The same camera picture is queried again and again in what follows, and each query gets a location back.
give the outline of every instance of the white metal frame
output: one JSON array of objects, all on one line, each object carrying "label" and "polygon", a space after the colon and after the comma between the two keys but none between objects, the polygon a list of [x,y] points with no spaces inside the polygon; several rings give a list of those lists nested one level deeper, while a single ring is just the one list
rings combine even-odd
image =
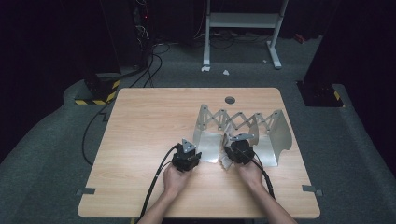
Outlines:
[{"label": "white metal frame", "polygon": [[273,28],[272,40],[267,41],[267,47],[274,62],[275,69],[282,68],[275,50],[277,36],[285,16],[289,0],[283,0],[279,13],[211,13],[210,0],[206,7],[206,28],[204,47],[204,67],[210,68],[210,28],[211,27],[245,27],[245,28]]}]

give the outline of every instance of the metal scissor mechanism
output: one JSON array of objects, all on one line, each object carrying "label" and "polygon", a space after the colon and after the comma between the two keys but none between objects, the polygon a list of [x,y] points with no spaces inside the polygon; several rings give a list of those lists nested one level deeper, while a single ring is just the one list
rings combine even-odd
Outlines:
[{"label": "metal scissor mechanism", "polygon": [[[210,132],[213,127],[216,127],[216,130]],[[221,150],[227,144],[224,141],[227,133],[233,135],[234,132],[242,130],[252,136],[248,139],[249,146],[255,146],[255,152],[264,166],[277,166],[280,152],[291,148],[291,132],[282,110],[274,111],[267,118],[262,113],[247,117],[244,113],[237,112],[230,116],[225,109],[213,114],[207,105],[201,105],[193,143],[198,151],[205,152],[202,160],[217,162],[221,159]]]}]

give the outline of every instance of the cord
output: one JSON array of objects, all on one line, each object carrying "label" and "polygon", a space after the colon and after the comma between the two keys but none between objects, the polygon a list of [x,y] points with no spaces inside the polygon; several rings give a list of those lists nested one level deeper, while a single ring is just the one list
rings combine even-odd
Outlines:
[{"label": "cord", "polygon": [[106,119],[107,117],[107,113],[103,113],[103,111],[109,106],[111,105],[115,100],[113,99],[113,101],[110,104],[105,105],[102,109],[100,109],[95,116],[93,116],[93,118],[90,120],[90,123],[88,123],[87,127],[85,128],[84,134],[82,135],[82,141],[81,141],[81,153],[82,153],[82,157],[84,158],[84,161],[87,162],[90,166],[93,166],[93,162],[91,162],[90,160],[88,160],[87,155],[85,154],[85,138],[87,136],[87,132],[91,127],[91,124],[93,123],[93,121],[96,119],[96,117],[98,115],[104,115],[103,120],[102,121],[108,121],[108,119]]},{"label": "cord", "polygon": [[[197,42],[202,42],[203,40],[198,40],[199,37],[200,36],[195,37],[194,39],[197,40]],[[241,39],[241,38],[246,38],[246,37],[253,37],[253,39],[249,39],[249,40]],[[211,37],[212,41],[210,43],[210,46],[214,49],[227,49],[227,48],[231,47],[234,43],[258,43],[258,42],[266,41],[270,37],[271,37],[270,35],[257,35],[257,36],[237,35],[237,36],[235,36],[235,35],[232,35],[231,33],[228,33],[227,35],[214,35],[213,37]],[[221,47],[217,47],[216,45],[214,45],[213,42],[215,42],[216,40],[218,40],[218,41],[232,41],[232,43],[227,47],[221,48]]]},{"label": "cord", "polygon": [[149,38],[149,33],[144,26],[136,25],[136,29],[139,31],[141,37]]},{"label": "cord", "polygon": [[[155,48],[157,48],[157,47],[159,47],[159,46],[162,46],[162,45],[165,45],[166,47],[168,47],[166,50],[163,50],[163,51],[160,51],[160,52],[154,52],[154,49]],[[163,53],[166,53],[170,48],[171,48],[171,44],[168,44],[168,43],[161,43],[161,44],[156,44],[156,45],[154,45],[153,46],[154,47],[154,49],[153,49],[153,54],[157,54],[157,55],[159,55],[159,54],[163,54]]]},{"label": "cord", "polygon": [[259,167],[260,171],[262,171],[262,175],[264,176],[265,183],[267,184],[268,193],[275,199],[274,188],[272,186],[272,183],[271,183],[271,180],[270,180],[270,176],[264,171],[264,168],[262,167],[262,162],[260,161],[260,158],[256,154],[256,152],[254,152],[254,154],[259,159],[259,163],[260,164],[258,164],[256,161],[251,159],[249,156],[245,155],[245,153],[243,153],[239,148],[237,148],[236,150],[238,150],[242,155],[244,155],[244,157],[249,158],[250,161],[252,161],[257,167]]},{"label": "cord", "polygon": [[201,24],[199,25],[198,31],[197,33],[195,33],[195,35],[193,36],[193,38],[196,38],[199,34],[199,32],[202,29],[202,24],[204,24],[204,17],[205,17],[205,2],[206,0],[203,0],[204,4],[203,4],[203,9],[202,9],[202,18],[201,18]]},{"label": "cord", "polygon": [[146,85],[148,84],[148,82],[151,83],[151,87],[154,87],[154,85],[152,85],[152,78],[158,73],[158,71],[161,69],[161,67],[163,66],[163,59],[158,56],[157,54],[152,54],[152,56],[157,57],[160,60],[160,66],[157,68],[157,70],[155,70],[155,72],[153,74],[150,73],[149,69],[148,69],[148,80],[145,82],[145,85],[143,86],[143,88],[146,87]]},{"label": "cord", "polygon": [[103,78],[101,78],[101,80],[103,80],[103,81],[118,81],[118,80],[125,79],[127,77],[133,77],[133,76],[141,73],[145,69],[146,69],[146,67],[140,67],[138,70],[130,72],[130,73],[127,73],[127,74],[122,75],[120,77],[103,77]]},{"label": "cord", "polygon": [[148,68],[146,69],[146,71],[131,85],[129,86],[129,88],[132,88],[150,69],[150,67],[152,66],[153,60],[151,59],[150,64],[148,65]]},{"label": "cord", "polygon": [[143,215],[145,215],[145,213],[146,213],[146,209],[147,209],[148,203],[149,203],[149,197],[151,196],[151,192],[153,191],[154,186],[155,186],[155,183],[157,182],[158,176],[160,176],[161,170],[162,170],[163,167],[165,167],[166,164],[168,164],[170,161],[169,161],[168,163],[166,163],[165,165],[163,165],[163,163],[166,161],[166,159],[168,158],[169,154],[170,154],[175,148],[178,148],[179,146],[180,146],[180,143],[177,143],[176,145],[174,145],[171,149],[169,149],[169,151],[166,153],[165,157],[163,157],[163,161],[161,162],[160,166],[158,167],[157,172],[155,173],[155,176],[154,176],[154,178],[152,179],[151,185],[150,185],[150,187],[149,187],[149,189],[148,189],[148,194],[146,195],[146,200],[145,200],[145,203],[143,204],[142,212],[140,213],[140,218],[141,218]]},{"label": "cord", "polygon": [[138,3],[141,6],[144,6],[146,4],[146,0],[144,0],[143,2],[139,2],[138,0],[136,0],[136,3]]}]

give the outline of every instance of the stand leg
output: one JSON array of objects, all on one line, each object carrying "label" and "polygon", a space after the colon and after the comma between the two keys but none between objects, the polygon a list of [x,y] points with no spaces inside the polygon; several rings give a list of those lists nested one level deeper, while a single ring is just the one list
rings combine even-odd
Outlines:
[{"label": "stand leg", "polygon": [[279,35],[280,26],[282,25],[283,18],[285,17],[286,6],[288,5],[289,0],[284,0],[282,3],[282,8],[279,12],[279,17],[277,18],[276,28],[274,30],[273,39],[271,41],[267,41],[267,46],[271,54],[271,58],[274,62],[275,69],[281,69],[282,64],[280,63],[279,57],[277,57],[277,53],[275,50],[275,44],[277,40],[277,36]]},{"label": "stand leg", "polygon": [[206,28],[205,28],[205,47],[204,47],[204,67],[210,67],[210,0],[207,0],[206,7]]}]

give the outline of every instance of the person's left hand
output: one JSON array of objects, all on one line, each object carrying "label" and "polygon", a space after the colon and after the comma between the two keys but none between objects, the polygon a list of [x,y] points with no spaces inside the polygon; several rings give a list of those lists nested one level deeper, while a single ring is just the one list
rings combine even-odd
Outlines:
[{"label": "person's left hand", "polygon": [[180,172],[172,163],[163,172],[164,193],[175,197],[186,187],[192,170]]}]

